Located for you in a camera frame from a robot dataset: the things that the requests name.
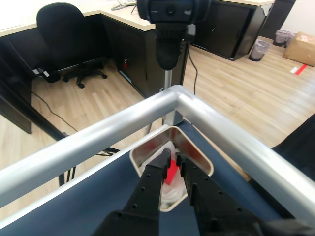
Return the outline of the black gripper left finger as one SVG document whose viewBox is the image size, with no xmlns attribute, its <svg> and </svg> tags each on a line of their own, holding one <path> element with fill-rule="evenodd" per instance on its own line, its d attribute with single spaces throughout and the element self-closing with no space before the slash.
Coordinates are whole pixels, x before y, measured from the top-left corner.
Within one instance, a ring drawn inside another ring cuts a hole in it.
<svg viewBox="0 0 315 236">
<path fill-rule="evenodd" d="M 111 212 L 94 236 L 158 236 L 161 191 L 171 164 L 171 151 L 146 165 L 131 197 L 122 210 Z"/>
</svg>

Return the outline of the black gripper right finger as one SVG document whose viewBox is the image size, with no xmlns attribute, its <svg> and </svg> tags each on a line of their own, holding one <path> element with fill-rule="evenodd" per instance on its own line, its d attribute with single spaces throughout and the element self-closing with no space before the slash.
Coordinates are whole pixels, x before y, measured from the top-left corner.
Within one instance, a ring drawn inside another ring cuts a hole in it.
<svg viewBox="0 0 315 236">
<path fill-rule="evenodd" d="M 258 219 L 199 168 L 188 156 L 176 153 L 201 236 L 261 236 Z"/>
</svg>

